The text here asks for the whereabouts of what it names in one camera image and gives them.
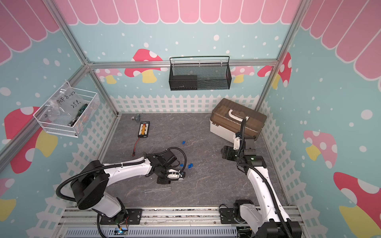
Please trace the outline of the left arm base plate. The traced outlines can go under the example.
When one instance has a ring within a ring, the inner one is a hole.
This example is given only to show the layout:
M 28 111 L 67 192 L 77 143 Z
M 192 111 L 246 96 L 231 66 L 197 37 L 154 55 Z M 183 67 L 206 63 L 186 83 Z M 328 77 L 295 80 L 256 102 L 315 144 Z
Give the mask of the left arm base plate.
M 116 216 L 109 218 L 101 216 L 101 225 L 139 225 L 142 218 L 142 209 L 125 209 Z

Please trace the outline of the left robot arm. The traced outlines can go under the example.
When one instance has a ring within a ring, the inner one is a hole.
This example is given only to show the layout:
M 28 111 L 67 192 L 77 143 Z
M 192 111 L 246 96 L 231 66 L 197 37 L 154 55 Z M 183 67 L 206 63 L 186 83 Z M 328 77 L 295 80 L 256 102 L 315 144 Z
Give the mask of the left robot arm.
M 102 164 L 92 161 L 79 174 L 63 181 L 56 189 L 56 196 L 75 202 L 80 210 L 92 209 L 99 216 L 120 224 L 128 220 L 129 213 L 119 198 L 106 193 L 106 188 L 138 176 L 156 175 L 158 184 L 183 180 L 185 169 L 175 164 L 174 150 L 185 156 L 180 148 L 170 147 L 160 153 L 143 153 L 142 157 L 126 162 Z

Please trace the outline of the clear test tube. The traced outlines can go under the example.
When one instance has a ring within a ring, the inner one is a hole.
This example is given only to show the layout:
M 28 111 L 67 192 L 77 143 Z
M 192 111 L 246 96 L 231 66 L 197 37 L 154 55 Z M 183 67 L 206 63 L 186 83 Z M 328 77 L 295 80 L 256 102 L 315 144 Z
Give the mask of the clear test tube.
M 171 189 L 171 187 L 160 187 L 160 188 L 146 189 L 144 192 L 150 193 L 150 192 L 165 191 L 165 190 L 170 190 L 170 189 Z

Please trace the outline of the clear plastic bag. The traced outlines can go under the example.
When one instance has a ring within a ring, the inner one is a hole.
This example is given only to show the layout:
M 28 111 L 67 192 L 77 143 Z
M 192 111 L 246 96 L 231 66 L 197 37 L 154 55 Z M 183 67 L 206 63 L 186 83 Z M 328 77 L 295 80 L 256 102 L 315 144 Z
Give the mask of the clear plastic bag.
M 84 104 L 87 104 L 86 101 L 66 82 L 47 101 L 43 119 L 53 123 L 62 116 L 65 117 L 65 120 L 68 120 L 68 126 L 68 123 L 74 119 Z

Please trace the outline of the brown lid storage box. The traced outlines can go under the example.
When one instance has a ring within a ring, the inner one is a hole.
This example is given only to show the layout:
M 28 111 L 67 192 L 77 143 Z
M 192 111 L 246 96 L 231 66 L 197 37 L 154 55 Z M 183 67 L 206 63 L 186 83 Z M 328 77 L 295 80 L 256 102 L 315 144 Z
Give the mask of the brown lid storage box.
M 210 132 L 233 143 L 246 119 L 245 137 L 258 139 L 267 116 L 228 99 L 222 99 L 212 110 Z

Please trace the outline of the small grey metal bracket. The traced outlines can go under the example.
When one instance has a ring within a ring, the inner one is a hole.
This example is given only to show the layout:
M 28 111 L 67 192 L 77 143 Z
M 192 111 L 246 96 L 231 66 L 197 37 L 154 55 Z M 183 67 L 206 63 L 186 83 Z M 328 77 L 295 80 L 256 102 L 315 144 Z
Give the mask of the small grey metal bracket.
M 136 114 L 134 116 L 131 116 L 131 120 L 134 122 L 138 122 L 138 123 L 140 122 L 140 118 L 141 118 L 140 114 Z

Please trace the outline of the black box in mesh basket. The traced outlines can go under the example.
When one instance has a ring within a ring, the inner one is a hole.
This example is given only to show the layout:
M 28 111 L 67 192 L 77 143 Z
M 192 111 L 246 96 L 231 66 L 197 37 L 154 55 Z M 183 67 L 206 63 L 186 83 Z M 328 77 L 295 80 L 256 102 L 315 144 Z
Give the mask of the black box in mesh basket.
M 171 75 L 169 84 L 171 91 L 198 90 L 196 75 Z

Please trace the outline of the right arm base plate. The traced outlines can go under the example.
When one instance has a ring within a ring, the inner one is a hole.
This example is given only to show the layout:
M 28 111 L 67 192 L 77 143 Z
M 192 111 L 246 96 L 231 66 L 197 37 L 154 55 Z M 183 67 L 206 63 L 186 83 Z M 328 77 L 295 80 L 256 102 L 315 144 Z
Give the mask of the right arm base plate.
M 247 224 L 240 215 L 237 203 L 234 203 L 232 207 L 228 207 L 226 204 L 221 204 L 218 207 L 218 212 L 221 224 Z

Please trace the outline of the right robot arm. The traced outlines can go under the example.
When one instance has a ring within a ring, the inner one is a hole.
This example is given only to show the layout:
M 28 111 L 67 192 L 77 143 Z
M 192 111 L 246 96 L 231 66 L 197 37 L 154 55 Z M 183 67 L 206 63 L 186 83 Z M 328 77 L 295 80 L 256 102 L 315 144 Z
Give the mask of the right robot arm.
M 247 119 L 241 121 L 233 146 L 221 149 L 222 158 L 236 163 L 252 184 L 259 208 L 249 199 L 238 199 L 233 204 L 233 219 L 246 223 L 252 238 L 300 238 L 302 228 L 291 220 L 273 189 L 266 162 L 256 154 L 255 138 L 245 136 Z

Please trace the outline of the black box with orange connectors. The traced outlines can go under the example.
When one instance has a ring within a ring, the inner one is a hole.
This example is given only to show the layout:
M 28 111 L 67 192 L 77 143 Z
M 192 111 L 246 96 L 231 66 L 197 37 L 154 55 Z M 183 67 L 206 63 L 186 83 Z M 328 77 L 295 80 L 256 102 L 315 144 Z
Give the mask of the black box with orange connectors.
M 138 138 L 147 138 L 148 137 L 149 125 L 150 125 L 150 121 L 140 122 Z

